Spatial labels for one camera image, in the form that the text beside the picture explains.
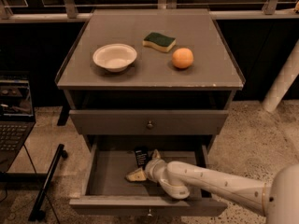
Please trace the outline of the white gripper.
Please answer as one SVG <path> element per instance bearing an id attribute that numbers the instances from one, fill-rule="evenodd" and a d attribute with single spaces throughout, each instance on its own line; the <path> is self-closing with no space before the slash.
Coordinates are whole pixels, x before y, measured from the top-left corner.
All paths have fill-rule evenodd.
<path id="1" fill-rule="evenodd" d="M 165 182 L 167 180 L 167 163 L 160 159 L 161 154 L 157 149 L 153 150 L 151 158 L 152 160 L 146 165 L 145 171 L 142 167 L 137 168 L 126 175 L 126 180 L 130 182 L 142 182 L 148 179 L 155 183 Z"/>

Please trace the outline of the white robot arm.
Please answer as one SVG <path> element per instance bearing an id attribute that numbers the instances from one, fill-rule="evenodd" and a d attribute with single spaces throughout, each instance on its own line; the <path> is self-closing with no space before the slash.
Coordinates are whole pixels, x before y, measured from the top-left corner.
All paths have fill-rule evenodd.
<path id="1" fill-rule="evenodd" d="M 299 224 L 298 163 L 282 168 L 268 184 L 186 162 L 166 162 L 155 150 L 146 167 L 131 172 L 126 179 L 158 183 L 177 200 L 189 197 L 190 188 L 198 187 L 266 217 L 265 224 Z"/>

